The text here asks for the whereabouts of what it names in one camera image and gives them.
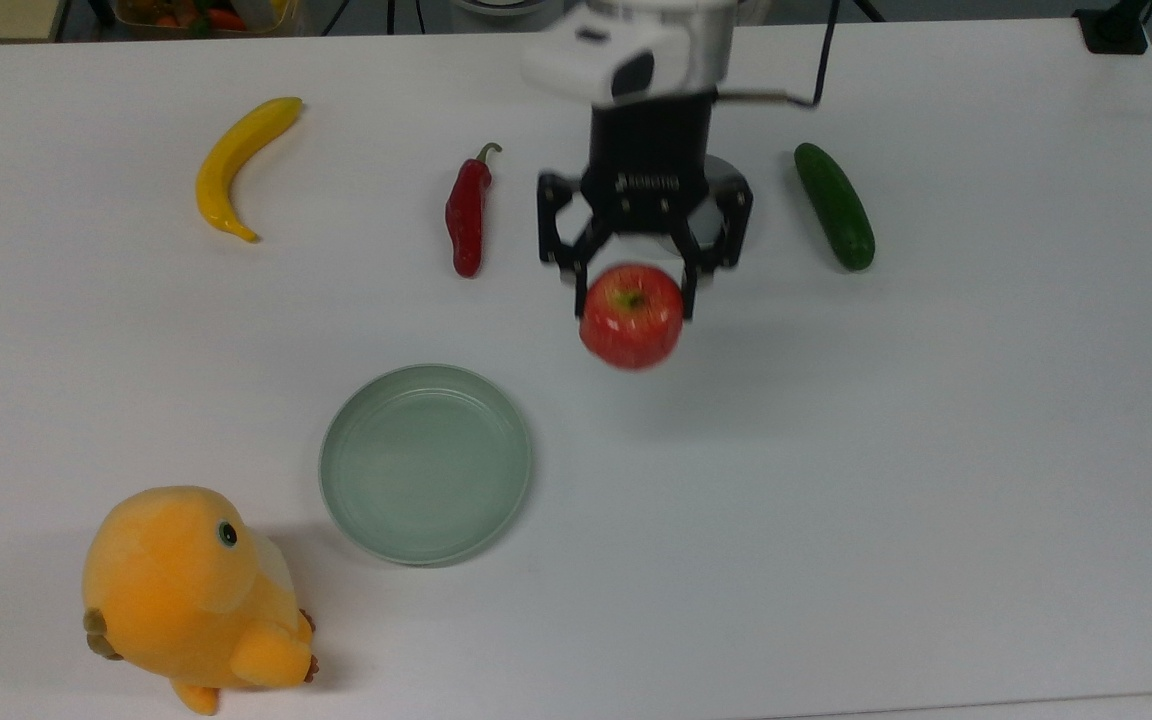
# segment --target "green cucumber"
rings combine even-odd
[[[851,181],[826,151],[810,142],[794,151],[794,165],[838,263],[847,270],[867,268],[874,260],[874,232]]]

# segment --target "plush toy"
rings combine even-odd
[[[314,679],[314,626],[283,553],[210,488],[147,488],[118,503],[83,568],[88,646],[172,680],[189,710],[219,688]]]

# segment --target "black object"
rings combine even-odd
[[[1149,6],[1146,17],[1140,18]],[[1083,41],[1098,55],[1144,55],[1149,41],[1144,23],[1152,14],[1152,0],[1120,0],[1108,10],[1074,10],[1083,28]]]
[[[92,13],[96,13],[96,18],[100,20],[103,26],[113,26],[114,9],[109,7],[108,0],[88,0],[88,5],[92,6]]]
[[[688,94],[594,108],[589,167],[581,179],[540,174],[536,207],[540,262],[575,275],[576,316],[585,313],[589,262],[614,233],[666,234],[682,256],[684,319],[690,320],[696,283],[740,260],[755,197],[726,162],[705,154],[708,118],[717,94]],[[707,173],[710,168],[723,172]],[[558,236],[558,213],[579,192],[589,222],[574,242]],[[705,200],[722,215],[717,237],[698,238],[689,220]]]

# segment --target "apple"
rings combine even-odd
[[[652,265],[614,265],[585,296],[579,340],[593,355],[622,370],[644,370],[666,359],[682,333],[682,291]]]

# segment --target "banana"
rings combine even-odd
[[[195,196],[202,217],[219,232],[237,234],[247,242],[259,242],[256,233],[238,220],[229,200],[229,185],[238,169],[257,150],[265,147],[296,122],[303,103],[300,97],[275,97],[256,106],[234,123],[209,152],[198,168]]]

